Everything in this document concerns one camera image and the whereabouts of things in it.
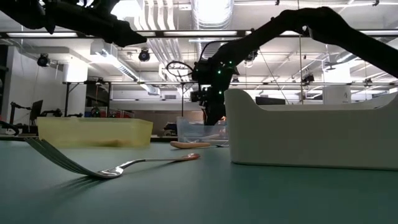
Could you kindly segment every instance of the computer monitor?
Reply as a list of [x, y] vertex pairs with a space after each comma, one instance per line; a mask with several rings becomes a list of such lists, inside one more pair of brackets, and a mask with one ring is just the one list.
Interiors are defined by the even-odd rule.
[[30, 121], [35, 121], [37, 117], [40, 116], [42, 113], [42, 106], [43, 106], [43, 101], [39, 100], [37, 102], [34, 102], [32, 105], [32, 109], [30, 111]]

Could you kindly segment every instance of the fork handle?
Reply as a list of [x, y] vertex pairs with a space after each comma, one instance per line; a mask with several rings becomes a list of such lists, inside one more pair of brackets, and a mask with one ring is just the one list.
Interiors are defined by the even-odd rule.
[[198, 147], [209, 147], [211, 146], [210, 143], [208, 142], [191, 142], [191, 143], [186, 143], [186, 142], [176, 142], [172, 141], [170, 142], [170, 145], [179, 149], [194, 149]]

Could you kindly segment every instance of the fork tines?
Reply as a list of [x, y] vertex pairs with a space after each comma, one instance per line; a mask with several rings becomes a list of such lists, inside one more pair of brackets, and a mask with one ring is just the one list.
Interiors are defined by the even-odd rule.
[[52, 146], [44, 139], [38, 140], [25, 138], [25, 142], [27, 142], [30, 146], [32, 146], [37, 152], [46, 157], [48, 160], [66, 170], [77, 174], [100, 176], [99, 174], [92, 172], [77, 164], [75, 161], [69, 159], [67, 156], [62, 154], [57, 148]]

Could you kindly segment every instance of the white container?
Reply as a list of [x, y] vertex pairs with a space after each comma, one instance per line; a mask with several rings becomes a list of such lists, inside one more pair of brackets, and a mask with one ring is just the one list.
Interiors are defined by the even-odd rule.
[[288, 105], [287, 110], [259, 107], [238, 89], [226, 91], [225, 98], [235, 163], [398, 169], [396, 94], [355, 104]]
[[177, 133], [179, 142], [228, 140], [226, 121], [219, 121], [214, 126], [205, 126], [203, 122], [188, 121], [183, 117], [178, 117]]

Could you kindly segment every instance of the utensil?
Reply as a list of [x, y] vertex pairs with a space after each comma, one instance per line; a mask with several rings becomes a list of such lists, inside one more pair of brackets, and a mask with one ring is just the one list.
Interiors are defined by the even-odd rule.
[[170, 145], [173, 147], [176, 147], [178, 149], [194, 149], [194, 148], [199, 148], [199, 147], [210, 147], [210, 146], [216, 146], [216, 147], [229, 147], [229, 141], [224, 142], [224, 144], [211, 144], [209, 142], [177, 142], [177, 141], [172, 141], [170, 142]]
[[163, 158], [163, 159], [136, 159], [133, 161], [128, 161], [125, 162], [117, 167], [110, 168], [110, 169], [105, 169], [101, 170], [98, 172], [93, 172], [90, 171], [83, 166], [77, 164], [75, 161], [69, 159], [67, 156], [62, 154], [57, 148], [52, 146], [50, 143], [48, 143], [46, 140], [36, 140], [36, 139], [25, 139], [25, 141], [30, 144], [37, 152], [39, 152], [41, 155], [49, 159], [51, 162], [54, 164], [69, 170], [71, 172], [77, 173], [77, 174], [83, 174], [83, 175], [88, 175], [92, 177], [100, 177], [104, 179], [113, 179], [120, 177], [123, 173], [123, 171], [138, 162], [163, 162], [163, 161], [190, 161], [190, 160], [195, 160], [200, 157], [199, 154], [196, 153], [191, 153], [183, 157], [179, 158]]

